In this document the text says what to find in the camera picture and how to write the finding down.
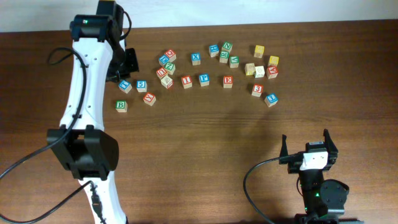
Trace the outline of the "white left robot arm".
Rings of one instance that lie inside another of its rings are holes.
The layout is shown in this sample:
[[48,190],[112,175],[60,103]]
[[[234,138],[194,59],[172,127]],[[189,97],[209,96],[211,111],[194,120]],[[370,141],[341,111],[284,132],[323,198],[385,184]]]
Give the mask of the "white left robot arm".
[[47,131],[52,152],[86,192],[95,223],[128,222],[114,180],[119,146],[105,133],[103,122],[106,82],[117,83],[139,71],[135,50],[126,47],[127,17],[116,1],[100,1],[96,14],[71,21],[73,73],[67,107],[59,128]]

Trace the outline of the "red I wooden block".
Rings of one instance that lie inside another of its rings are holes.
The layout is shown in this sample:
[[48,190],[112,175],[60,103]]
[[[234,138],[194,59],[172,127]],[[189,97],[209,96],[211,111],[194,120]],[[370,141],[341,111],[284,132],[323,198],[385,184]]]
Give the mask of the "red I wooden block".
[[184,89],[191,88],[193,85],[191,76],[187,75],[182,77],[182,85]]

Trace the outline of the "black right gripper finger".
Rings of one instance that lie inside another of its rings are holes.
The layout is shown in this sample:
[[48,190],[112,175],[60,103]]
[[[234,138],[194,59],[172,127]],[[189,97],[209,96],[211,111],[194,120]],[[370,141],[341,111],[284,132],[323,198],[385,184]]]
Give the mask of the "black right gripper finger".
[[323,136],[325,138],[324,143],[329,153],[338,153],[338,149],[335,146],[334,142],[331,139],[331,136],[327,129],[324,129]]
[[287,140],[287,136],[283,134],[282,135],[282,145],[281,145],[281,149],[280,149],[279,159],[285,159],[289,155],[288,150],[287,150],[286,140]]

